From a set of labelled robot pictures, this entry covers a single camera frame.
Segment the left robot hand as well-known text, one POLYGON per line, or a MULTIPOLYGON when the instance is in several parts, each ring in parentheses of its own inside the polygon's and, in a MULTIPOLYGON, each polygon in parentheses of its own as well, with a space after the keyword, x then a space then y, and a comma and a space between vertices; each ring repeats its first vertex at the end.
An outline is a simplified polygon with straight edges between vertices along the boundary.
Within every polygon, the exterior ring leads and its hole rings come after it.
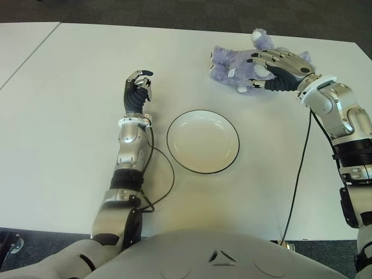
POLYGON ((136 70, 127 79, 124 87, 124 109, 126 114, 142 114, 146 101, 152 99, 151 80, 153 75, 149 70, 136 70))

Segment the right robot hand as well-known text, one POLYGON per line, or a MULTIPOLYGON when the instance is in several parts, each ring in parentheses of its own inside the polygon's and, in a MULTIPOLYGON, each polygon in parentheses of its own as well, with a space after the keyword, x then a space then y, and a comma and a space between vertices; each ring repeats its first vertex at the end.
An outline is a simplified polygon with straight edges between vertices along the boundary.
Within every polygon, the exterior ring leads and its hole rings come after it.
POLYGON ((251 79, 255 88, 270 91, 296 91, 303 80, 315 74, 309 62, 292 52, 264 50, 251 54, 246 61, 262 66, 274 75, 269 80, 251 79))

